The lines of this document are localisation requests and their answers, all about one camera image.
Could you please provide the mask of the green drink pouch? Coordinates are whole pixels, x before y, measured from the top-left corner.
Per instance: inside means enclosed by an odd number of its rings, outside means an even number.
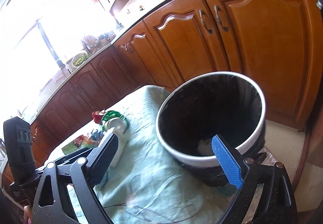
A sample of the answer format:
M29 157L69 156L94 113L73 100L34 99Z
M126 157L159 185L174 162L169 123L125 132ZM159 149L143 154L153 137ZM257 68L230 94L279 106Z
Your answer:
M79 137L75 138L73 141L66 144L62 148L62 151L64 155L68 155L82 148L93 148L93 147L94 147L93 143L90 141L90 139L87 136L80 135Z

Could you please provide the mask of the small white milk carton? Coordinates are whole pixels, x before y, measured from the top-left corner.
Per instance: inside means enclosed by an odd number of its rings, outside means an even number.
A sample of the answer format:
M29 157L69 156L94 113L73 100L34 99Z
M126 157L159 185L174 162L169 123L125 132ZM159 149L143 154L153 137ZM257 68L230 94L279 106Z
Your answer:
M111 161L111 163L109 165L111 168L115 168L115 167L117 167L118 162L121 159L121 156L123 154L125 145L128 142L128 139L125 136L125 134L122 133L116 127L112 127L110 129L108 129L104 136L107 136L109 134L115 134L117 136L117 138L118 138L118 148L117 148L117 152L115 153L115 155L114 155L114 157L113 157L113 159L112 159L112 161Z

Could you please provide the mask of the black white trash bin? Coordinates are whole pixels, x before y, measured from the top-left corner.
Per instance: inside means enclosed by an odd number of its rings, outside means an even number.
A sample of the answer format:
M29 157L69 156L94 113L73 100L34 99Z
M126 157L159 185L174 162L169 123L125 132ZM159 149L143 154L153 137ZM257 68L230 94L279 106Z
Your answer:
M199 75L171 92L155 123L166 151L208 186L228 180L211 150L215 135L243 157L256 158L265 144L264 93L249 77L217 71Z

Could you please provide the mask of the wooden lower kitchen cabinets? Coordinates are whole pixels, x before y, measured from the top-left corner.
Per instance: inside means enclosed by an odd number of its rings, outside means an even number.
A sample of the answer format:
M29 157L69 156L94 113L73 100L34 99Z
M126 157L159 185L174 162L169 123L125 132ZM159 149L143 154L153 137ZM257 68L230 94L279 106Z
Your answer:
M31 121L33 154L50 152L138 86L168 90L230 70L264 92L267 119L303 129L322 76L316 0L169 0L67 79Z

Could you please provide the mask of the red crumpled wrapper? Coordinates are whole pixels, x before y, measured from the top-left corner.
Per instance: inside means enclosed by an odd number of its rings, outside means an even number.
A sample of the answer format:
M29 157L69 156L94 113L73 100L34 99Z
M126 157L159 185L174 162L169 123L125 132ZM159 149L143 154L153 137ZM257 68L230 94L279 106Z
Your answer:
M102 124L102 118L105 115L105 110L102 111L93 111L91 113L92 119L96 124Z

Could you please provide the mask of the crushed green metal can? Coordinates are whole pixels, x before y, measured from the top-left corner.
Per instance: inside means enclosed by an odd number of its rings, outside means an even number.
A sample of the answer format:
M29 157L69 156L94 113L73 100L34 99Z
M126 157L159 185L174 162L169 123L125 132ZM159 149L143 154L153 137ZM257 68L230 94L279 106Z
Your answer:
M129 126L128 119L118 111L106 111L101 119L102 130L108 131L110 128L116 128L121 133L124 133Z

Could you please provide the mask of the light green floral tablecloth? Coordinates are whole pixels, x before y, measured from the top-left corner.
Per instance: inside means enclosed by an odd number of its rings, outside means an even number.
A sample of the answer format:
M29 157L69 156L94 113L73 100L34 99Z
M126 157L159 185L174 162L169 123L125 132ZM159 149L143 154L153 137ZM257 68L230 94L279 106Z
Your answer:
M114 223L216 223L231 200L232 188L198 181L158 141L155 120L167 96L143 86L112 107L130 123L126 145L94 191Z

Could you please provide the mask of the green salad bowl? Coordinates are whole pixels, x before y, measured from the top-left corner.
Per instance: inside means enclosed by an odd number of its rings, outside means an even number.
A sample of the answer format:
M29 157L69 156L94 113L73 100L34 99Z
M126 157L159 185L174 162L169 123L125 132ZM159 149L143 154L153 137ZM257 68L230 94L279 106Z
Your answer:
M77 68L79 67L82 63L84 63L88 58L88 54L86 52L81 52L75 55L72 58L72 66Z

